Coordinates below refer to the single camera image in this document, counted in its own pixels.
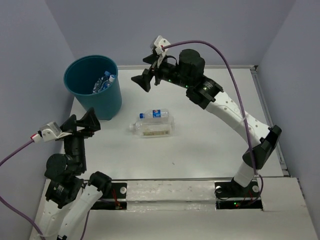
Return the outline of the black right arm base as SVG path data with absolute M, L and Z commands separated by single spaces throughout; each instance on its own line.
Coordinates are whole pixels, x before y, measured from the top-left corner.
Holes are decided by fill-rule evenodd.
M 214 195 L 217 210 L 263 209 L 260 188 L 255 180 L 247 187 L 242 187 L 233 180 L 218 181 L 215 183 Z

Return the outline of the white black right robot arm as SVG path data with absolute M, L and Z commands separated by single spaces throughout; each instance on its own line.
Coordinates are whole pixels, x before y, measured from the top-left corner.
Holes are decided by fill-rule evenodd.
M 176 63 L 168 62 L 169 56 L 155 53 L 143 61 L 150 64 L 142 74 L 131 77 L 144 91 L 151 89 L 151 80 L 159 85 L 166 81 L 186 89 L 186 96 L 194 104 L 215 115 L 248 144 L 242 163 L 230 182 L 224 182 L 215 191 L 217 197 L 239 198 L 249 191 L 255 172 L 261 170 L 275 150 L 282 130 L 279 126 L 261 123 L 241 108 L 214 80 L 204 75 L 205 60 L 193 49 L 180 52 Z

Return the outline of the large clear square bottle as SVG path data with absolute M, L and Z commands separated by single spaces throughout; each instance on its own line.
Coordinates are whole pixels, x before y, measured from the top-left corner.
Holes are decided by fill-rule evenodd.
M 157 138 L 170 136 L 175 129 L 173 117 L 141 118 L 129 125 L 129 130 L 143 138 Z

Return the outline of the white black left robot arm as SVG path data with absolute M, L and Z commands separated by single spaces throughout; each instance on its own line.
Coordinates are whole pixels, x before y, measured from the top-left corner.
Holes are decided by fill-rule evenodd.
M 62 125 L 52 121 L 31 138 L 63 141 L 63 153 L 52 154 L 46 162 L 44 176 L 49 179 L 43 212 L 34 240 L 69 240 L 78 224 L 100 198 L 110 194 L 112 179 L 97 171 L 88 182 L 80 178 L 87 170 L 85 139 L 101 129 L 94 108 L 81 119 L 71 115 Z

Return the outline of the crushed bluish blue cap bottle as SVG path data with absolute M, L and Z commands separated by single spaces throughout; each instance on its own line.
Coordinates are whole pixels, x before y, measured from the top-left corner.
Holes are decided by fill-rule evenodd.
M 102 76 L 96 81 L 92 89 L 92 94 L 97 94 L 102 90 L 105 80 L 106 76 Z

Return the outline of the blue cap Pepsi bottle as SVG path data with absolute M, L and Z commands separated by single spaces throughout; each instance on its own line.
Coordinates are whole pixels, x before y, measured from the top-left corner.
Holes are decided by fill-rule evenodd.
M 167 108 L 149 109 L 146 112 L 142 112 L 139 114 L 140 119 L 163 119 L 168 118 L 169 116 L 170 112 Z

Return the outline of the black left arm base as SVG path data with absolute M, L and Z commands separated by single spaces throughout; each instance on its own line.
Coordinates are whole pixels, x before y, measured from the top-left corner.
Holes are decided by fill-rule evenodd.
M 128 184 L 124 181 L 113 181 L 109 192 L 104 193 L 91 207 L 91 210 L 126 210 Z

